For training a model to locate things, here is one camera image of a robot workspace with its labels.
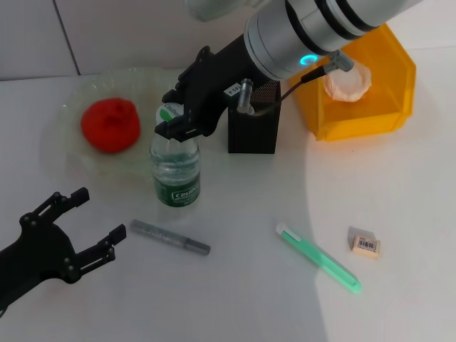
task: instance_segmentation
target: black mesh container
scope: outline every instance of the black mesh container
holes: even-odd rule
[[[254,90],[250,103],[255,111],[280,99],[280,82],[269,81]],[[273,154],[276,151],[280,105],[269,113],[253,116],[237,112],[237,98],[228,107],[228,152]]]

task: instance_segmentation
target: water bottle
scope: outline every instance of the water bottle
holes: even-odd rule
[[[161,105],[157,110],[157,125],[183,113],[183,105]],[[200,150],[194,138],[180,143],[155,134],[150,156],[155,191],[160,201],[171,207],[184,207],[198,198]]]

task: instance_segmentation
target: white wall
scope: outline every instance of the white wall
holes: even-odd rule
[[[209,23],[183,0],[57,0],[81,74],[126,66],[185,67],[206,45],[213,51],[242,34],[252,9]]]
[[[456,1],[424,0],[388,24],[405,48],[456,46]]]
[[[0,81],[75,74],[52,0],[0,0]]]

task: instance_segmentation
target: red ball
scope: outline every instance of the red ball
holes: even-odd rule
[[[105,153],[120,152],[136,143],[140,127],[135,105],[122,98],[95,102],[81,119],[84,137],[94,148]]]

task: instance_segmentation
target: gray marker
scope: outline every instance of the gray marker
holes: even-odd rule
[[[155,240],[171,244],[172,246],[188,249],[189,251],[199,254],[208,255],[211,250],[211,247],[206,244],[202,244],[201,242],[189,239],[188,237],[170,232],[169,230],[138,221],[137,219],[134,219],[131,222],[130,228],[134,232],[148,235]]]

